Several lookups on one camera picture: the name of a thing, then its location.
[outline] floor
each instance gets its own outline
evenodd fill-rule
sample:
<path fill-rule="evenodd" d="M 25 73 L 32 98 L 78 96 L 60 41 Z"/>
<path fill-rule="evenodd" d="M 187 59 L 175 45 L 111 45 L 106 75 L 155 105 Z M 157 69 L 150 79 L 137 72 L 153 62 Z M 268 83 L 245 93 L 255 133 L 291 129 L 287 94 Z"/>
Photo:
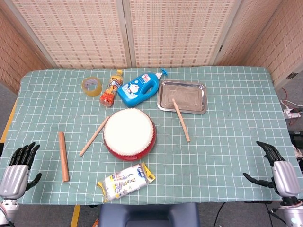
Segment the floor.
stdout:
<path fill-rule="evenodd" d="M 302 82 L 303 73 L 297 75 L 296 78 L 292 79 L 292 81 L 285 86 L 289 100 L 303 104 L 303 87 L 298 87 L 298 84 L 302 84 Z M 283 90 L 278 91 L 277 94 L 280 99 L 284 99 L 285 94 Z M 2 135 L 17 96 L 0 84 L 0 97 L 0 135 Z M 303 117 L 299 118 L 294 125 L 288 125 L 288 129 L 292 131 L 303 131 Z M 215 202 L 201 203 L 198 205 L 202 227 L 211 227 L 214 225 L 217 212 L 221 205 L 221 203 Z M 277 206 L 277 202 L 268 205 L 269 208 Z M 46 225 L 67 227 L 71 224 L 73 209 L 73 206 L 21 205 L 15 225 L 17 227 L 40 227 Z M 78 226 L 92 226 L 98 217 L 99 210 L 100 206 L 94 208 L 81 206 Z M 276 218 L 272 218 L 272 222 L 274 227 L 284 227 L 284 224 Z M 216 226 L 269 227 L 270 219 L 265 204 L 229 202 L 223 206 Z"/>

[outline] robotic hand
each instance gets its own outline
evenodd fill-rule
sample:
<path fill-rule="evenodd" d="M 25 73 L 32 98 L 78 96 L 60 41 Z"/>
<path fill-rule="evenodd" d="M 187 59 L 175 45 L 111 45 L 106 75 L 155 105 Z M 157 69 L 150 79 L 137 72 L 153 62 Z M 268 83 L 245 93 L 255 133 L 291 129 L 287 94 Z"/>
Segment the robotic hand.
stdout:
<path fill-rule="evenodd" d="M 264 157 L 268 159 L 271 166 L 273 173 L 272 181 L 257 180 L 247 173 L 243 173 L 243 175 L 250 182 L 273 188 L 278 195 L 282 196 L 281 206 L 277 209 L 272 209 L 269 212 L 271 215 L 281 220 L 281 218 L 275 214 L 278 209 L 281 209 L 285 217 L 285 221 L 282 221 L 286 226 L 303 226 L 303 203 L 296 197 L 301 189 L 294 167 L 291 163 L 285 161 L 274 146 L 259 141 L 257 141 L 257 144 L 262 147 L 266 153 Z"/>
<path fill-rule="evenodd" d="M 31 143 L 18 148 L 5 169 L 0 184 L 0 196 L 4 199 L 0 204 L 0 226 L 14 226 L 15 215 L 19 209 L 17 199 L 34 187 L 41 178 L 42 174 L 39 173 L 33 181 L 27 182 L 29 170 L 40 147 L 40 145 L 34 146 L 35 143 Z"/>

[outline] yellow package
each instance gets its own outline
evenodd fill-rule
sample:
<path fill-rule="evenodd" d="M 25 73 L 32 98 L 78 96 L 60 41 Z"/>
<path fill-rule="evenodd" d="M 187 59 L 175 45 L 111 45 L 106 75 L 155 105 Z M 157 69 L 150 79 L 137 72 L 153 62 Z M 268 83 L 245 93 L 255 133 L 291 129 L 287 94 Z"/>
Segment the yellow package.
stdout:
<path fill-rule="evenodd" d="M 139 190 L 154 179 L 155 175 L 142 162 L 106 177 L 97 187 L 102 189 L 104 202 L 108 202 Z"/>

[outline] red wire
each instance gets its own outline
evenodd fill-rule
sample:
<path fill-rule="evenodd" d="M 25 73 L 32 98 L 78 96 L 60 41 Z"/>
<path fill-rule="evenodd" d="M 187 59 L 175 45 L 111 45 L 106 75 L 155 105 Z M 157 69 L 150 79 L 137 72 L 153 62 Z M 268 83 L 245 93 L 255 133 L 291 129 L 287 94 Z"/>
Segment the red wire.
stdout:
<path fill-rule="evenodd" d="M 284 89 L 284 88 L 282 88 L 283 90 L 284 90 L 284 92 L 285 92 L 285 99 L 284 99 L 284 101 L 283 101 L 283 103 L 286 105 L 286 106 L 288 106 L 288 107 L 291 107 L 291 108 L 293 108 L 295 111 L 297 111 L 297 112 L 299 112 L 299 110 L 296 108 L 296 107 L 293 107 L 293 106 L 291 106 L 291 105 L 287 105 L 285 102 L 287 101 L 287 91 Z M 292 123 L 292 119 L 293 119 L 293 113 L 291 113 L 291 115 L 290 115 L 290 122 L 289 122 L 289 125 L 294 125 L 298 120 L 299 120 L 299 117 L 297 117 L 297 119 Z"/>

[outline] rectangular tray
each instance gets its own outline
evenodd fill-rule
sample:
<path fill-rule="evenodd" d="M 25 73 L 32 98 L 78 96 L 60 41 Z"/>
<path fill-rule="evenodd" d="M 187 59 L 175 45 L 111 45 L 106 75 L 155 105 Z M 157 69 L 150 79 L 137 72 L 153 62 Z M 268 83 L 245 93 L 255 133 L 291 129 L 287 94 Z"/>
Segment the rectangular tray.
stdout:
<path fill-rule="evenodd" d="M 172 99 L 180 112 L 204 114 L 207 110 L 206 87 L 197 82 L 163 80 L 158 94 L 158 107 L 164 111 L 176 111 Z"/>

